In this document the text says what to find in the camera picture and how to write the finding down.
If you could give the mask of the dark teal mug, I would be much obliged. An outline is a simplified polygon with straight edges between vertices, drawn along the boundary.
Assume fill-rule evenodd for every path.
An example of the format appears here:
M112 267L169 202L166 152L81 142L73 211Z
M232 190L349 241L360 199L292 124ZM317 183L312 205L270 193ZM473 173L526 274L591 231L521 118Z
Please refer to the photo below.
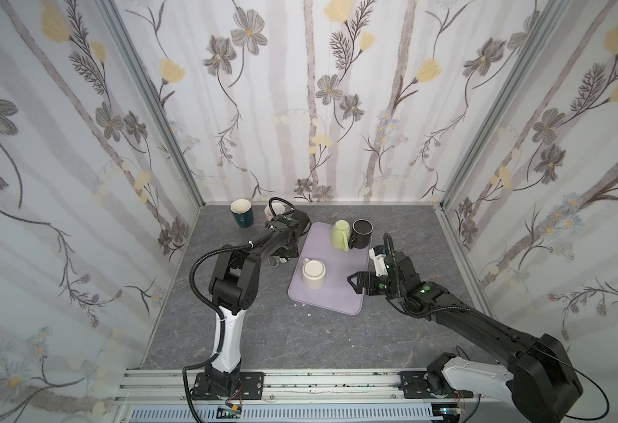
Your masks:
M242 198L232 202L231 213L239 227L248 228L254 223L252 203L248 199Z

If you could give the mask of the black mug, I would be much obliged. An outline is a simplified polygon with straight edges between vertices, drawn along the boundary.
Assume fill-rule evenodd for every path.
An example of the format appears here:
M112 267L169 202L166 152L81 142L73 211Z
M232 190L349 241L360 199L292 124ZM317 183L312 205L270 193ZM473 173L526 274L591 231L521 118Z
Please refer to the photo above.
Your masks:
M355 220L351 228L349 248L356 250L368 249L371 245L373 225L369 220Z

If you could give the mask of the light green mug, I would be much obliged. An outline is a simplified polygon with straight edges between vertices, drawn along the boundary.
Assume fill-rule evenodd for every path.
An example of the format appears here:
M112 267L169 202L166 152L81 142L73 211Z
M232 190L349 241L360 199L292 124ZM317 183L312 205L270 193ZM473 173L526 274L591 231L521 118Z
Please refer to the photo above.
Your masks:
M346 220L337 220L332 228L331 245L344 252L349 252L351 238L351 225Z

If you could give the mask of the pink mug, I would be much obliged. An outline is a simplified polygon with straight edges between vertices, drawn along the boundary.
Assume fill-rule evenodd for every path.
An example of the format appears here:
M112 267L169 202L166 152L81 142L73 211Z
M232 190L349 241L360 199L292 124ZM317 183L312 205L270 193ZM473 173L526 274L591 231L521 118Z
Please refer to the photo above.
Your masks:
M272 220L275 216L280 216L286 212L286 205L280 201L274 201L271 204L267 204L264 213L266 221Z

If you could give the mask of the grey mug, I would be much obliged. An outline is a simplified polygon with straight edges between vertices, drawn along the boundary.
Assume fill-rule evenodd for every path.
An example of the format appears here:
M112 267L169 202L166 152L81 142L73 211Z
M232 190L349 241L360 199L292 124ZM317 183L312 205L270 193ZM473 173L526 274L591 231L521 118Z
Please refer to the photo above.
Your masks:
M272 268L277 267L279 264L286 264L287 262L288 258L285 254L273 255L268 257L268 264Z

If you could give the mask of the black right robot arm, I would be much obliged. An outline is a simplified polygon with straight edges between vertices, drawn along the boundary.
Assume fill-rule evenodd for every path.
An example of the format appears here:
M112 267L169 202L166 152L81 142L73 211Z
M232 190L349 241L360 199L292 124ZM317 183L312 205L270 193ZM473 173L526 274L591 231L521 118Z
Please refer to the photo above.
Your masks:
M403 253L378 252L374 271L347 278L357 294L383 295L402 314L442 325L483 351L496 364L442 354L426 368L423 387L435 397L471 391L499 399L531 422L560 422L583 394L561 342L517 331L472 308L445 287L423 281Z

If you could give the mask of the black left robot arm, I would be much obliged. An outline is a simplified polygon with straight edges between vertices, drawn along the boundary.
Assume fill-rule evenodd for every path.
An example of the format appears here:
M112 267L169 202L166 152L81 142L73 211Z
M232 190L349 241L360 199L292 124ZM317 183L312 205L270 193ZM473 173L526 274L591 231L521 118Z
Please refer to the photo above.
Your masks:
M265 224L264 230L244 244L213 250L197 259L189 271L189 286L197 299L215 312L215 340L211 356L201 364L183 369L202 368L205 382L200 388L219 397L236 395L241 384L241 337L245 312L259 292L262 263L270 257L299 257L298 243L308 232L311 219L291 208ZM206 260L216 259L207 298L195 283L195 274Z

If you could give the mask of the cream white mug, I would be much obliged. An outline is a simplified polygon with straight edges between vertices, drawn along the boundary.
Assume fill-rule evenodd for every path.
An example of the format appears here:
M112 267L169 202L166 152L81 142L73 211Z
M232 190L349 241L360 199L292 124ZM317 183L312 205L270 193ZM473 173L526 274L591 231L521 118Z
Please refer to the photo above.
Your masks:
M306 257L302 267L304 285L309 290L318 290L325 284L326 266L317 259Z

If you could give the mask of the lavender plastic tray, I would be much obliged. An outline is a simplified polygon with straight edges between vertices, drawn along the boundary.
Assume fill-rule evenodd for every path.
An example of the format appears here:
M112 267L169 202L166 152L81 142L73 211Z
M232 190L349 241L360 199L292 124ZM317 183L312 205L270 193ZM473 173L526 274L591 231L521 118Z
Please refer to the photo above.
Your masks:
M332 228L326 223L317 222L312 225L290 282L288 296L291 300L306 305L344 315L357 315L363 306L363 296L354 292L347 282L347 277L358 271L368 270L368 251L364 249L344 252L334 248L330 243ZM318 290L309 290L304 285L302 267L306 257L317 259L326 266L325 284Z

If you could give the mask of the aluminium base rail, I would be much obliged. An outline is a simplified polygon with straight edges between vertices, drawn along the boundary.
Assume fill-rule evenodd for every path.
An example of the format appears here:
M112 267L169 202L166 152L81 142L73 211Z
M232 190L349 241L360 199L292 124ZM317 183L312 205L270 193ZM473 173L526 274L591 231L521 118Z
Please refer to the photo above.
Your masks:
M453 359L449 380L423 368L251 370L230 398L190 373L129 370L109 422L523 422L501 366Z

